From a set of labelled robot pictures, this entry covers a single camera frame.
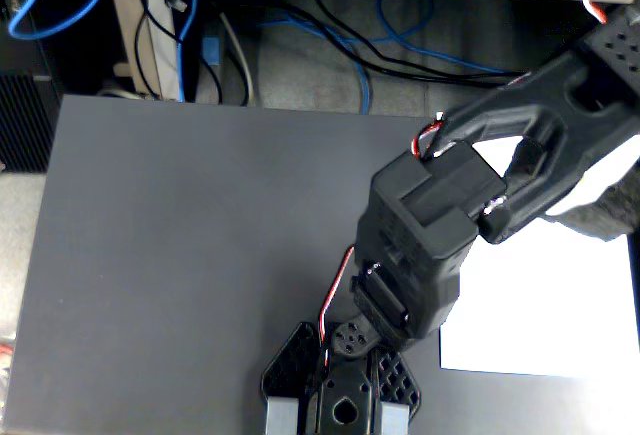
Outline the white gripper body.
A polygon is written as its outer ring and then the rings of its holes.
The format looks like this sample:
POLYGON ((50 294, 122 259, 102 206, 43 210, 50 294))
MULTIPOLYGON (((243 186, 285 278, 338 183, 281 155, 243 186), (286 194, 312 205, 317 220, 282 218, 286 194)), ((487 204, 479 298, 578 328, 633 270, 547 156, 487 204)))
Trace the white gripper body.
POLYGON ((558 216, 595 202, 606 189, 620 181, 638 160, 638 135, 618 146, 585 171, 569 193, 550 207, 546 216, 558 216))

